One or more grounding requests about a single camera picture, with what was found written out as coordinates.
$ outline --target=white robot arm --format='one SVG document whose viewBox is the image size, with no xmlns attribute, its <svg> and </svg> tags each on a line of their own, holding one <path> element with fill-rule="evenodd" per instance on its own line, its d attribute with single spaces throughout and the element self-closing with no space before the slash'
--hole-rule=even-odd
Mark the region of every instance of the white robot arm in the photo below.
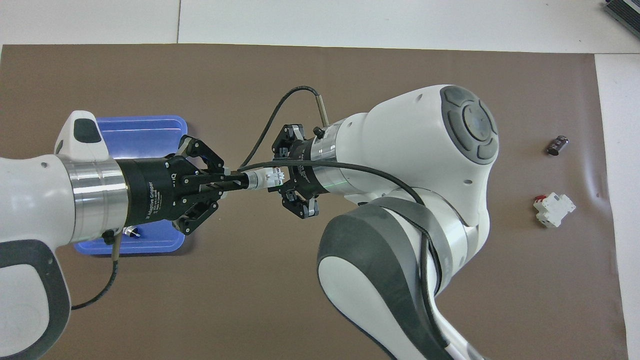
<svg viewBox="0 0 640 360">
<path fill-rule="evenodd" d="M 317 214 L 315 198 L 326 192 L 360 205 L 334 218 L 320 242 L 318 278 L 333 305 L 392 357 L 484 359 L 434 297 L 488 236 L 486 185 L 498 154 L 489 109 L 464 88 L 439 85 L 315 129 L 310 140 L 301 125 L 284 129 L 273 145 L 282 164 L 375 168 L 417 193 L 412 199 L 388 179 L 340 166 L 289 167 L 292 179 L 278 191 L 300 217 Z"/>
<path fill-rule="evenodd" d="M 314 134 L 307 140 L 301 125 L 286 125 L 274 161 L 231 173 L 188 136 L 165 158 L 112 160 L 93 115 L 76 111 L 55 155 L 0 158 L 9 185 L 0 190 L 9 199 L 0 209 L 0 359 L 38 358 L 64 330 L 70 301 L 55 248 L 162 218 L 189 234 L 224 192 L 264 187 L 300 218 L 318 214 L 322 193 L 360 205 L 328 224 L 318 278 L 333 305 L 390 356 L 484 359 L 434 297 L 488 235 L 486 183 L 498 151 L 488 108 L 464 88 L 430 86 Z M 279 166 L 289 167 L 284 184 L 272 169 Z"/>
</svg>

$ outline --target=cable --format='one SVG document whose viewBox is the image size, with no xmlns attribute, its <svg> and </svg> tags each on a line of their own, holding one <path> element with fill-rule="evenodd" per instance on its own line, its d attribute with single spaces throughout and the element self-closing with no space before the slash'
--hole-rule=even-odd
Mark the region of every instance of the cable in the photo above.
<svg viewBox="0 0 640 360">
<path fill-rule="evenodd" d="M 429 235 L 429 233 L 423 231 L 421 231 L 420 233 L 420 292 L 422 293 L 422 302 L 424 303 L 424 308 L 430 310 L 431 302 L 429 301 L 429 284 L 427 284 L 427 251 L 431 252 L 431 250 L 433 249 L 433 241 L 431 240 L 431 236 Z M 427 311 L 427 317 L 431 325 L 440 331 L 440 334 L 436 337 L 436 340 L 440 342 L 443 348 L 445 348 L 447 346 L 447 343 L 444 339 L 444 336 L 442 335 L 438 323 L 436 323 L 435 316 L 433 316 L 433 311 Z"/>
<path fill-rule="evenodd" d="M 346 168 L 350 170 L 357 170 L 362 172 L 368 172 L 370 174 L 374 174 L 380 176 L 386 180 L 391 181 L 392 183 L 398 185 L 402 190 L 406 191 L 416 203 L 424 206 L 424 201 L 420 198 L 417 192 L 411 186 L 407 185 L 404 181 L 398 179 L 397 177 L 388 174 L 384 171 L 377 170 L 375 168 L 366 167 L 362 165 L 355 164 L 347 164 L 347 163 L 339 163 L 336 161 L 316 161 L 316 160 L 275 160 L 275 161 L 266 161 L 263 163 L 256 163 L 253 165 L 242 166 L 238 169 L 238 171 L 243 172 L 247 170 L 253 170 L 255 168 L 260 167 L 297 167 L 297 166 L 306 166 L 306 167 L 337 167 L 337 168 Z"/>
<path fill-rule="evenodd" d="M 109 291 L 109 289 L 111 288 L 111 285 L 113 285 L 113 281 L 116 279 L 116 275 L 118 275 L 118 260 L 113 262 L 113 270 L 111 271 L 111 277 L 109 278 L 109 282 L 107 282 L 107 285 L 105 285 L 104 289 L 102 289 L 102 291 L 100 291 L 98 295 L 94 296 L 93 299 L 83 302 L 82 304 L 73 305 L 71 307 L 71 310 L 82 309 L 83 307 L 89 306 L 94 302 L 100 300 L 100 298 L 104 296 L 104 294 L 106 294 L 107 291 Z"/>
<path fill-rule="evenodd" d="M 267 121 L 267 124 L 264 126 L 264 130 L 262 130 L 262 134 L 260 134 L 258 141 L 255 142 L 253 149 L 251 150 L 249 155 L 246 157 L 246 159 L 244 159 L 240 167 L 246 166 L 249 163 L 249 161 L 251 161 L 251 159 L 253 158 L 253 155 L 255 155 L 255 152 L 258 151 L 258 147 L 260 147 L 260 144 L 264 140 L 264 137 L 267 135 L 267 131 L 269 131 L 269 128 L 273 123 L 273 119 L 276 118 L 276 115 L 278 114 L 278 111 L 280 111 L 280 108 L 282 107 L 284 102 L 289 98 L 289 96 L 291 96 L 291 94 L 293 94 L 294 92 L 302 91 L 302 90 L 312 92 L 314 96 L 316 96 L 316 98 L 320 96 L 320 94 L 314 88 L 312 88 L 311 86 L 305 86 L 305 85 L 296 86 L 293 89 L 289 90 L 286 94 L 284 94 L 282 99 L 280 99 L 280 102 L 278 102 L 278 104 L 276 105 L 275 109 L 273 109 L 273 113 L 271 113 L 271 117 L 269 118 L 269 121 Z M 319 109 L 319 111 L 320 111 L 321 118 L 323 118 L 323 111 L 321 109 Z"/>
<path fill-rule="evenodd" d="M 115 242 L 113 243 L 113 248 L 111 248 L 111 260 L 113 262 L 113 268 L 111 269 L 111 277 L 109 277 L 109 281 L 107 285 L 98 293 L 98 295 L 94 296 L 91 300 L 85 301 L 82 304 L 73 305 L 71 310 L 82 309 L 83 307 L 89 306 L 94 302 L 100 300 L 104 294 L 109 291 L 111 285 L 113 285 L 113 281 L 116 279 L 116 275 L 118 275 L 118 259 L 120 257 L 120 244 L 122 243 L 122 232 L 115 236 Z"/>
</svg>

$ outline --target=blue tray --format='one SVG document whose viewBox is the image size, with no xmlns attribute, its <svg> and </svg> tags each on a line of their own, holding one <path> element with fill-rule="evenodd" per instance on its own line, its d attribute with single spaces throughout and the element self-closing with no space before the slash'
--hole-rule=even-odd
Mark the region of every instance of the blue tray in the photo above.
<svg viewBox="0 0 640 360">
<path fill-rule="evenodd" d="M 98 127 L 114 159 L 161 158 L 176 152 L 187 124 L 179 116 L 97 118 Z M 139 238 L 122 236 L 121 254 L 154 254 L 172 252 L 184 243 L 184 234 L 162 220 L 138 226 Z M 102 238 L 74 244 L 86 255 L 111 253 Z"/>
</svg>

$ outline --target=white electrical component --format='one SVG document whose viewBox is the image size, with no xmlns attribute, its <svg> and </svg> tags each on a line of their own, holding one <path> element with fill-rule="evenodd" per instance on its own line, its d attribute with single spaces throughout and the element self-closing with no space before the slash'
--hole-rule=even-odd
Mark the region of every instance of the white electrical component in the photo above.
<svg viewBox="0 0 640 360">
<path fill-rule="evenodd" d="M 562 219 L 575 210 L 567 195 L 556 193 L 536 197 L 533 206 L 538 210 L 536 218 L 546 227 L 559 227 Z"/>
<path fill-rule="evenodd" d="M 285 174 L 279 167 L 268 167 L 260 170 L 247 171 L 249 190 L 260 190 L 280 186 L 284 183 Z"/>
</svg>

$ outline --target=brown surface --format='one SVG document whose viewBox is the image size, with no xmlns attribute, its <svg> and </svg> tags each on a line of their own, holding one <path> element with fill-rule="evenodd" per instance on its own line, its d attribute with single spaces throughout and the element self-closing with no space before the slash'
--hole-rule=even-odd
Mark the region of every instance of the brown surface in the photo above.
<svg viewBox="0 0 640 360">
<path fill-rule="evenodd" d="M 293 86 L 316 87 L 335 121 L 439 83 L 480 96 L 501 140 L 489 240 L 438 298 L 443 314 L 494 360 L 625 359 L 592 55 L 5 45 L 0 154 L 51 153 L 68 114 L 82 109 L 98 117 L 178 114 L 192 135 L 238 165 Z M 318 124 L 313 97 L 294 95 L 275 128 L 286 122 Z M 571 143 L 551 158 L 543 149 L 557 135 Z M 268 159 L 266 147 L 255 159 Z M 577 205 L 560 229 L 534 217 L 532 198 L 551 191 Z M 121 260 L 112 290 L 73 312 L 44 359 L 384 359 L 320 290 L 320 235 L 353 205 L 325 195 L 320 208 L 318 218 L 301 221 L 275 194 L 231 194 L 182 255 Z M 108 259 L 72 247 L 58 256 L 74 303 L 108 278 Z"/>
</svg>

